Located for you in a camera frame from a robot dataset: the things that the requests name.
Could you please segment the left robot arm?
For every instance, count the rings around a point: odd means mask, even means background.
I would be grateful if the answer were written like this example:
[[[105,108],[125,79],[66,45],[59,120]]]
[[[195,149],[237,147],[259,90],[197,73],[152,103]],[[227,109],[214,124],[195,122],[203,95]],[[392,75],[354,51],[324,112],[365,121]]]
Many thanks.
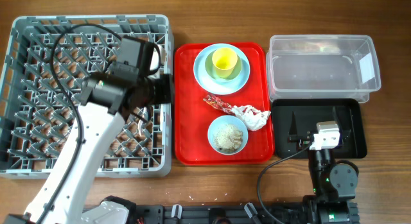
[[[85,199],[113,140],[135,108],[171,103],[173,76],[93,73],[83,81],[75,123],[53,170],[24,214],[5,223],[137,223],[137,205],[109,196],[84,212]]]

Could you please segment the white tissue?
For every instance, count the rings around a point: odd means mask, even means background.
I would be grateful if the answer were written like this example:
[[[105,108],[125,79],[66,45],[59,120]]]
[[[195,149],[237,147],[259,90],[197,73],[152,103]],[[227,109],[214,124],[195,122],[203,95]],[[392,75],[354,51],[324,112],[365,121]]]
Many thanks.
[[[260,111],[251,105],[233,106],[230,112],[240,119],[250,131],[263,128],[271,114],[270,111]]]

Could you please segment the white plastic fork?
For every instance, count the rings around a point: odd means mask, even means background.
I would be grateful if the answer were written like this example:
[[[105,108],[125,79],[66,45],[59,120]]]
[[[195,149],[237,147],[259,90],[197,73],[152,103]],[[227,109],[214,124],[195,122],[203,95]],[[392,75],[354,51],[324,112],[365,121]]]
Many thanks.
[[[149,118],[148,109],[146,107],[143,109],[141,117],[144,118],[144,121],[140,119],[137,124],[137,130],[138,130],[140,137],[143,136],[143,129],[144,129],[143,126],[148,122],[148,118]]]

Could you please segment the red snack wrapper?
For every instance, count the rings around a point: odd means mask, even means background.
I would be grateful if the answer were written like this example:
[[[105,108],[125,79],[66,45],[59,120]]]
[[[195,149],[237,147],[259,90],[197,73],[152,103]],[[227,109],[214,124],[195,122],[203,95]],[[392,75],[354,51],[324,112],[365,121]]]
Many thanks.
[[[215,96],[214,94],[208,94],[203,101],[205,101],[208,105],[211,105],[213,108],[217,110],[221,110],[226,114],[234,115],[232,111],[232,105],[229,103],[224,102],[221,98]]]

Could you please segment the white plastic spoon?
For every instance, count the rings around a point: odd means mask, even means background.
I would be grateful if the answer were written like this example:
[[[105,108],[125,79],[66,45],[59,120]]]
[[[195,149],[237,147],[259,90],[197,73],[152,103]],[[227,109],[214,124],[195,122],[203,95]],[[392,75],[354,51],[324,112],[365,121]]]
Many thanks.
[[[153,50],[150,70],[157,71],[160,67],[164,65],[165,60],[166,60],[165,49],[161,45],[156,44]]]

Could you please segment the rice and nut leftovers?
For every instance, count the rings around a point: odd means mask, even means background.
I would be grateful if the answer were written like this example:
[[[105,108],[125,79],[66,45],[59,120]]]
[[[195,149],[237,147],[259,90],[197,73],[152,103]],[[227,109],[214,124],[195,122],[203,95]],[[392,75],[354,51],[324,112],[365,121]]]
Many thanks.
[[[213,136],[215,148],[224,153],[237,151],[243,142],[243,132],[232,124],[223,124],[218,127]]]

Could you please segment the light blue bowl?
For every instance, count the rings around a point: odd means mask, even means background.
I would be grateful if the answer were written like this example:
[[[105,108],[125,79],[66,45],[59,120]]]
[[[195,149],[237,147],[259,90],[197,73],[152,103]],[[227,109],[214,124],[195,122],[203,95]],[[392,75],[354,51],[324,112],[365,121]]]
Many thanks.
[[[213,143],[214,133],[216,132],[216,130],[218,129],[218,127],[219,127],[220,125],[223,125],[223,124],[232,124],[232,125],[235,125],[235,126],[237,126],[238,129],[240,129],[240,130],[243,132],[243,142],[242,142],[242,145],[241,145],[241,147],[240,147],[237,151],[235,151],[235,152],[233,152],[233,153],[220,152],[220,151],[218,151],[218,150],[215,148],[215,146],[214,146],[214,143]],[[238,118],[235,117],[235,116],[226,115],[226,116],[220,116],[220,117],[216,118],[216,119],[210,124],[209,129],[208,129],[208,131],[207,131],[207,138],[208,138],[208,140],[209,140],[209,143],[210,143],[211,147],[212,147],[215,151],[217,151],[218,153],[220,153],[220,154],[222,154],[222,155],[235,155],[235,154],[239,153],[242,149],[244,149],[244,147],[245,147],[246,144],[247,144],[247,141],[248,141],[248,138],[249,138],[249,134],[248,134],[247,127],[245,126],[245,124],[244,124],[240,119],[238,119]]]

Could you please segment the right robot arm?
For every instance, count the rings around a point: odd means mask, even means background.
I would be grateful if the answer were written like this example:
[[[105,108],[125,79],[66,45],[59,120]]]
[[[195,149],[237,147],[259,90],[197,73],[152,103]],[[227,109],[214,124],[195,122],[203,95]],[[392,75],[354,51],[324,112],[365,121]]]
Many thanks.
[[[338,121],[317,123],[315,132],[297,134],[297,122],[292,113],[288,142],[294,142],[299,152],[308,152],[308,167],[313,184],[313,196],[303,198],[308,223],[359,223],[356,197],[359,169],[348,161],[336,161],[333,150],[339,145],[341,131]]]

